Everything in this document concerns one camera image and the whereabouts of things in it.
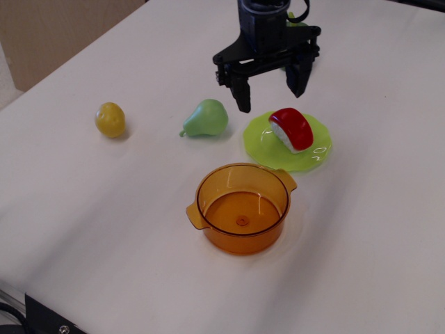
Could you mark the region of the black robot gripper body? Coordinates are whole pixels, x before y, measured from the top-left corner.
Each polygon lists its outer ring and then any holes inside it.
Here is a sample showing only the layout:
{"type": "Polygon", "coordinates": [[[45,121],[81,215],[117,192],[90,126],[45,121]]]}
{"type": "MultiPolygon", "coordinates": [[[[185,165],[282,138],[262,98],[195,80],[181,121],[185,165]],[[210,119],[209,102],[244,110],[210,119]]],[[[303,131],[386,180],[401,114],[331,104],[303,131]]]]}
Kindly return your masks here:
{"type": "Polygon", "coordinates": [[[217,66],[216,80],[229,87],[231,77],[246,77],[284,68],[300,45],[308,42],[313,62],[319,56],[318,26],[302,22],[309,14],[309,7],[298,17],[293,17],[288,5],[239,5],[238,39],[213,57],[217,66]]]}

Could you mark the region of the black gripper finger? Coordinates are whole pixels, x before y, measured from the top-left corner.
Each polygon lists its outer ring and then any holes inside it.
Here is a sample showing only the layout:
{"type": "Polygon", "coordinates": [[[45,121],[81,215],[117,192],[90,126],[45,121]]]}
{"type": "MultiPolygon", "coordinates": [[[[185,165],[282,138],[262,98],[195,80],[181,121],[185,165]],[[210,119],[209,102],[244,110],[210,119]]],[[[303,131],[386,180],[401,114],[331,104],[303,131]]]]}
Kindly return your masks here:
{"type": "Polygon", "coordinates": [[[236,100],[239,111],[249,113],[251,111],[250,86],[246,77],[231,77],[229,89],[236,100]]]}
{"type": "Polygon", "coordinates": [[[312,48],[308,42],[305,42],[293,53],[290,63],[285,66],[286,84],[296,97],[300,97],[305,92],[312,72],[312,63],[312,48]]]}

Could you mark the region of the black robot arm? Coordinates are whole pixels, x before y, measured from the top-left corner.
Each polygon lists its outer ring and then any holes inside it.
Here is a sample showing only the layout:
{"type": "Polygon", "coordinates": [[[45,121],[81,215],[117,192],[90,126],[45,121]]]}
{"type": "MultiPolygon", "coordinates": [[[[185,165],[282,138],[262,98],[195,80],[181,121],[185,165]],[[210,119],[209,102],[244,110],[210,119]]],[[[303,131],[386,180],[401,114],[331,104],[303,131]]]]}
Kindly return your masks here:
{"type": "Polygon", "coordinates": [[[239,37],[213,57],[218,84],[231,90],[244,113],[251,110],[250,77],[284,68],[291,92],[296,97],[305,92],[313,62],[319,56],[321,28],[302,24],[309,14],[309,1],[298,17],[288,12],[290,3],[239,1],[239,37]]]}

